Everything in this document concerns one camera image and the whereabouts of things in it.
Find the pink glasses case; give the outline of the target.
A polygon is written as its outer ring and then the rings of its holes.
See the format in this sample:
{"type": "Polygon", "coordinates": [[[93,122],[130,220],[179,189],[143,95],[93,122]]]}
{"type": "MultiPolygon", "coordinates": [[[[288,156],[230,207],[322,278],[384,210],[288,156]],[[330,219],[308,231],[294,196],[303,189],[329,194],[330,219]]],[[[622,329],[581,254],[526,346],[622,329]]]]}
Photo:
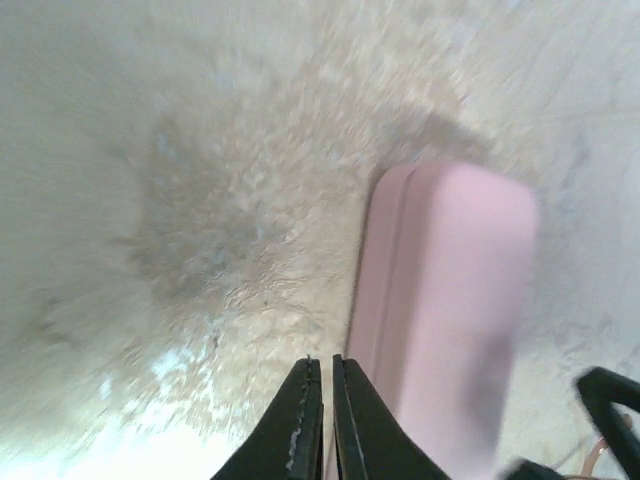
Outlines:
{"type": "Polygon", "coordinates": [[[495,479],[538,229],[532,191],[462,162],[373,190],[346,353],[453,479],[495,479]]]}

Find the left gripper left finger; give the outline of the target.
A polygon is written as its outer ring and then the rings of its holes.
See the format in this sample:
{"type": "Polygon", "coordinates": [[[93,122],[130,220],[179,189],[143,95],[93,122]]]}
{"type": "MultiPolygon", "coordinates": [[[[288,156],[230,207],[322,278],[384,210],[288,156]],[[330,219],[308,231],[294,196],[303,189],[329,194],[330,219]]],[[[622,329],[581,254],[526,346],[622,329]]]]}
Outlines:
{"type": "Polygon", "coordinates": [[[321,479],[323,414],[320,362],[299,359],[255,429],[213,480],[321,479]]]}

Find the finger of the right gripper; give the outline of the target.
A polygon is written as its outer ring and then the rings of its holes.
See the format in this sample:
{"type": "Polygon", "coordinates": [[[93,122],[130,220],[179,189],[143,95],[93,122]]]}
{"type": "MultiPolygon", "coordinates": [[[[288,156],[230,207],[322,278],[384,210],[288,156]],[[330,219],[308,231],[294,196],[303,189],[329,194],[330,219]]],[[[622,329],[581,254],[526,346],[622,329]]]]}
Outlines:
{"type": "Polygon", "coordinates": [[[530,460],[522,459],[509,466],[501,480],[565,480],[557,471],[530,460]]]}
{"type": "Polygon", "coordinates": [[[615,405],[639,412],[639,383],[594,367],[575,381],[582,404],[620,465],[639,464],[639,439],[627,427],[615,405]]]}

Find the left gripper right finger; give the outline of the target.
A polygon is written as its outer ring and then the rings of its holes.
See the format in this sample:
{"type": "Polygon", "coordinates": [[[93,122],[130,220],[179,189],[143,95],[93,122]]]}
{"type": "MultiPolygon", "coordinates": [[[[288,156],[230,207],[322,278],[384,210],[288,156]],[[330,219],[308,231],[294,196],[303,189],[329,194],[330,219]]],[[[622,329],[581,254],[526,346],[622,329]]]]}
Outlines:
{"type": "Polygon", "coordinates": [[[403,431],[357,361],[333,357],[334,438],[343,480],[437,480],[448,475],[403,431]]]}

